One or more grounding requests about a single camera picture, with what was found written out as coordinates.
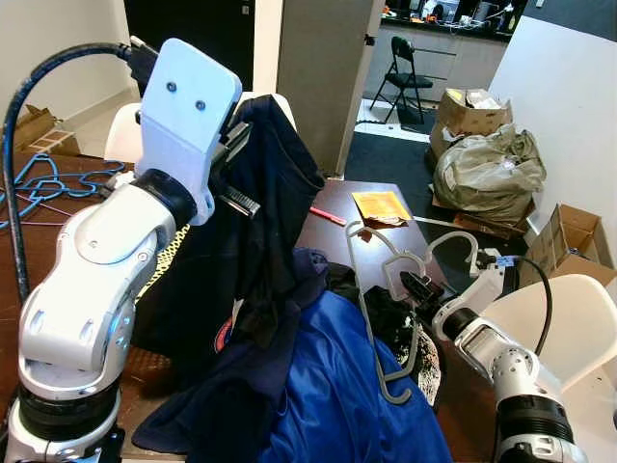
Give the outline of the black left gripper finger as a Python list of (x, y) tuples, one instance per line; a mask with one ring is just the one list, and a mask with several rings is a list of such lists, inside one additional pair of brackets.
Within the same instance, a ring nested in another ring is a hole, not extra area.
[(234, 188), (226, 188), (222, 191), (222, 199), (235, 211), (242, 213), (248, 219), (254, 219), (260, 211), (260, 204), (248, 198), (246, 194)]

